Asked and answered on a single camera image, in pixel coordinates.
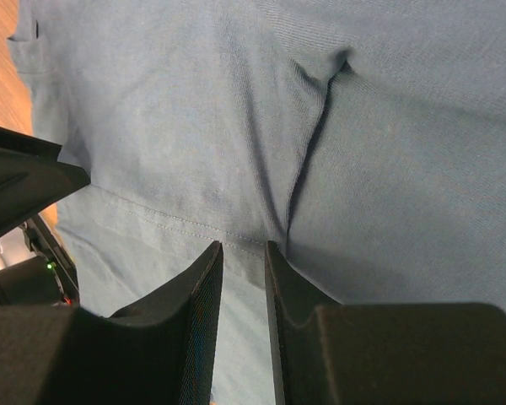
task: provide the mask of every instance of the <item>gray fabric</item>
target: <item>gray fabric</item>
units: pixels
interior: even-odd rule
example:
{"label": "gray fabric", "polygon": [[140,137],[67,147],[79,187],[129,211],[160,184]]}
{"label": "gray fabric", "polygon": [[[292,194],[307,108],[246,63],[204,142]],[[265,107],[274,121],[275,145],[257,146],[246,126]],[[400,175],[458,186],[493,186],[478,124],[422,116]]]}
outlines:
{"label": "gray fabric", "polygon": [[221,240],[218,404],[274,402],[266,240],[341,302],[506,310],[506,0],[21,3],[35,135],[92,179],[59,204],[83,305]]}

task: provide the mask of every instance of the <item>wooden floor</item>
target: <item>wooden floor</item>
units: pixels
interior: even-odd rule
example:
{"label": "wooden floor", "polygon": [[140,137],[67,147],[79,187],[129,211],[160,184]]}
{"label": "wooden floor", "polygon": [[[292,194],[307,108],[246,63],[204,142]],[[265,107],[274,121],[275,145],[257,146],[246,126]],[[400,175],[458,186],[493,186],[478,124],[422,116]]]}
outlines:
{"label": "wooden floor", "polygon": [[[31,135],[30,96],[17,76],[6,45],[6,38],[15,31],[17,7],[18,0],[0,0],[0,127]],[[56,207],[49,207],[42,216],[54,229]]]}

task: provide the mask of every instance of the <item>stitched seam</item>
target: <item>stitched seam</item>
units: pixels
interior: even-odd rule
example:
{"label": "stitched seam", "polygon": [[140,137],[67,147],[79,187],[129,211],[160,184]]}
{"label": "stitched seam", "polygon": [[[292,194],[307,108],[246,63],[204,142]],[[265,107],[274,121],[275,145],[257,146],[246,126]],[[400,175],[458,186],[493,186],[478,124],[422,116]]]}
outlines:
{"label": "stitched seam", "polygon": [[[203,228],[207,228],[207,229],[210,229],[210,230],[215,230],[215,231],[217,231],[217,232],[222,232],[222,233],[224,233],[224,234],[226,234],[226,235],[234,236],[234,237],[239,238],[239,239],[242,239],[242,240],[247,240],[248,242],[254,243],[254,244],[259,245],[259,246],[264,245],[262,242],[259,242],[259,241],[257,241],[257,240],[253,240],[253,239],[247,238],[247,237],[245,237],[245,236],[237,235],[237,234],[234,234],[234,233],[232,233],[232,232],[228,232],[228,231],[226,231],[226,230],[222,230],[222,229],[214,228],[214,227],[212,227],[212,226],[210,226],[210,225],[200,224],[200,223],[198,223],[198,222],[194,222],[194,221],[190,221],[190,220],[188,220],[188,219],[183,219],[183,218],[180,218],[180,217],[176,217],[176,216],[174,216],[174,215],[169,215],[169,214],[167,214],[167,213],[161,213],[160,211],[156,211],[156,210],[154,210],[154,209],[151,209],[151,208],[148,208],[148,207],[144,207],[143,205],[138,204],[138,203],[136,203],[136,202],[134,202],[134,201],[128,200],[128,199],[126,199],[126,198],[124,198],[124,197],[122,197],[122,196],[118,196],[118,195],[116,195],[114,192],[110,192],[110,191],[108,191],[108,190],[106,190],[106,189],[104,189],[104,188],[101,188],[101,187],[99,187],[99,186],[95,186],[94,184],[92,184],[91,186],[92,186],[92,187],[95,187],[95,188],[99,188],[99,189],[100,189],[101,191],[103,191],[103,192],[108,192],[110,195],[112,195],[112,196],[114,196],[114,197],[117,197],[117,198],[120,198],[121,200],[124,200],[124,201],[126,201],[126,202],[128,202],[128,203],[130,203],[130,204],[133,204],[133,205],[137,206],[137,207],[140,207],[140,208],[142,208],[142,209],[145,209],[145,210],[149,211],[150,213],[155,213],[156,215],[160,215],[160,216],[162,216],[162,217],[166,217],[166,218],[178,219],[179,221],[184,222],[184,223],[186,223],[186,224],[193,224],[193,225],[197,225],[197,226],[202,226]],[[115,204],[110,204],[109,202],[105,202],[105,204],[110,205],[110,206],[115,207],[115,208],[118,208],[118,209],[121,209],[121,210],[123,210],[123,211],[126,211],[124,208],[120,208],[120,207],[116,206]]]}
{"label": "stitched seam", "polygon": [[[129,213],[130,215],[133,215],[135,217],[138,217],[140,218],[142,221],[146,222],[147,224],[151,224],[151,225],[155,225],[157,226],[158,228],[163,228],[163,229],[167,229],[167,230],[172,230],[174,232],[178,232],[180,234],[184,234],[184,235],[190,235],[190,236],[196,236],[197,238],[203,238],[203,239],[207,239],[207,240],[210,240],[210,241],[213,241],[213,238],[209,238],[207,236],[204,236],[204,235],[198,235],[198,234],[194,234],[192,232],[187,232],[187,231],[184,231],[184,230],[177,230],[177,229],[174,229],[174,228],[170,228],[169,226],[166,226],[166,225],[163,225],[163,224],[159,224],[157,222],[154,222],[154,221],[150,221],[149,219],[145,219],[143,217],[141,217],[138,213],[134,213],[132,211],[128,211],[124,208],[120,208],[120,207],[117,207],[116,205],[113,205],[113,204],[110,204],[108,202],[105,202],[106,205],[108,205],[109,207],[113,207],[113,208],[116,208],[116,209],[119,209],[121,211],[123,211],[124,213]],[[236,250],[239,250],[239,251],[244,251],[254,257],[259,257],[259,258],[263,258],[263,256],[261,255],[257,255],[256,253],[253,253],[252,251],[247,251],[246,249],[243,249],[241,247],[238,247],[237,245],[233,245],[232,243],[228,243],[228,242],[221,242],[223,245],[226,245],[226,246],[229,246],[229,247],[232,247]]]}

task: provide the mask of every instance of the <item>garment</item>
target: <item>garment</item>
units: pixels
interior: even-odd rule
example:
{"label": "garment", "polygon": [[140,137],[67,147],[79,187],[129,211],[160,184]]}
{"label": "garment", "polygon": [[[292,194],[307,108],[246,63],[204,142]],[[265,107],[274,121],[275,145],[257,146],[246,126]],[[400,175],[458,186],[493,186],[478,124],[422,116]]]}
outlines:
{"label": "garment", "polygon": [[506,310],[506,0],[21,1],[36,136],[108,316],[221,240],[217,404],[274,403],[263,243],[342,303]]}

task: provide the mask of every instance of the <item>t-shirt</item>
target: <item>t-shirt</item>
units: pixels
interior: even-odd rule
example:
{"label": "t-shirt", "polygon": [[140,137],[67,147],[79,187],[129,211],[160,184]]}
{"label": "t-shirt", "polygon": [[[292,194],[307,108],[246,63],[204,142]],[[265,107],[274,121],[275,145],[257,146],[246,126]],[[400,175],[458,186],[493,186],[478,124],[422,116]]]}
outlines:
{"label": "t-shirt", "polygon": [[506,311],[506,0],[21,0],[34,134],[108,316],[223,243],[218,405],[274,403],[263,244],[343,304]]}

